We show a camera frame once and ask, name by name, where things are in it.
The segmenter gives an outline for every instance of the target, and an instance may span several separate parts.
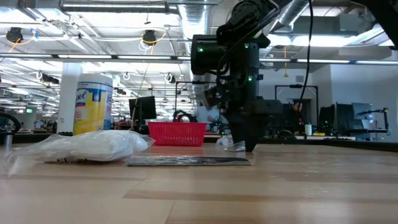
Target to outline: wall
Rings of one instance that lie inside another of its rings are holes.
[[[24,114],[13,114],[13,116],[17,118],[20,123],[22,122],[24,123],[24,129],[34,129],[34,121],[37,118],[35,114],[24,113]]]
[[[372,103],[373,108],[389,108],[391,135],[379,135],[384,141],[398,141],[398,69],[395,66],[331,65],[332,100],[339,103]],[[384,127],[384,118],[375,114],[378,127]]]
[[[304,82],[297,83],[296,76],[304,76],[305,77],[305,69],[288,69],[287,74],[289,77],[284,77],[285,70],[280,69],[278,71],[274,70],[260,70],[260,74],[264,75],[264,79],[260,81],[259,84],[259,96],[262,96],[266,100],[274,100],[275,99],[275,85],[294,85],[301,84],[304,85]],[[312,82],[312,74],[308,76],[307,85],[313,85]],[[299,99],[302,93],[302,89],[291,89],[287,87],[279,87],[277,90],[278,100],[282,103],[291,103],[292,99]],[[306,89],[304,93],[304,99],[311,99],[311,122],[312,124],[316,124],[317,116],[316,116],[316,100],[315,95],[308,89]]]
[[[331,93],[330,65],[326,65],[312,73],[312,83],[317,85],[319,89],[319,108],[332,105],[334,102]]]

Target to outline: yellow label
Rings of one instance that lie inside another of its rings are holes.
[[[78,84],[73,135],[110,129],[112,91],[92,88],[98,85],[100,84]]]

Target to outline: computer monitor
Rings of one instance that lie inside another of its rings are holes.
[[[373,105],[369,103],[353,103],[354,119],[373,120],[373,113],[364,113],[372,111]]]
[[[335,105],[322,107],[319,112],[320,125],[329,124],[331,126],[335,123]]]
[[[155,105],[155,97],[148,96],[137,99],[129,100],[130,104],[130,117],[133,120],[137,119],[156,119],[156,105]],[[132,112],[136,108],[136,112],[134,113],[134,118],[132,117]]]

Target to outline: disinfecting wipes container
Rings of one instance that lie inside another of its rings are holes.
[[[112,83],[100,74],[79,76],[73,135],[111,129]]]

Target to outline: white plastic bag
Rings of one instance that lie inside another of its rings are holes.
[[[218,149],[223,149],[228,152],[243,152],[246,150],[244,141],[234,144],[232,135],[230,134],[227,136],[223,136],[222,138],[219,138],[217,140],[216,147]]]
[[[94,131],[72,137],[53,134],[44,141],[14,151],[9,157],[22,156],[42,162],[82,159],[108,162],[144,151],[153,143],[152,138],[134,131]]]

